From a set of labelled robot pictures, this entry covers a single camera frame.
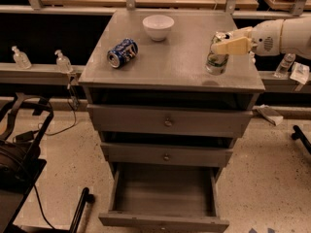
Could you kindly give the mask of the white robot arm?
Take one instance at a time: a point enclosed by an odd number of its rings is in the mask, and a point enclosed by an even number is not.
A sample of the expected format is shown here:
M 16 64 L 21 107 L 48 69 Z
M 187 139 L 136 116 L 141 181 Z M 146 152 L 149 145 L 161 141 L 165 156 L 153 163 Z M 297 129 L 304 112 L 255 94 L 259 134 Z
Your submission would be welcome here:
M 258 56 L 294 53 L 311 58 L 311 17 L 266 20 L 227 35 L 228 39 L 211 45 L 213 53 L 242 55 L 252 51 Z

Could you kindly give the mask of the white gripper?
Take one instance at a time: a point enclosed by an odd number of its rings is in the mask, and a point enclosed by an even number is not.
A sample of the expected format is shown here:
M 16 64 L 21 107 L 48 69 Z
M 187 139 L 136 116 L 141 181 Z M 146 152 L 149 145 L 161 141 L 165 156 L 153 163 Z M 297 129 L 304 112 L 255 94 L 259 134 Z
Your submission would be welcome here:
M 275 56 L 280 53 L 280 40 L 283 27 L 282 19 L 266 20 L 254 28 L 243 27 L 229 31 L 231 38 L 215 43 L 211 51 L 219 55 L 242 55 L 252 48 L 252 40 L 256 44 L 254 51 L 259 56 Z

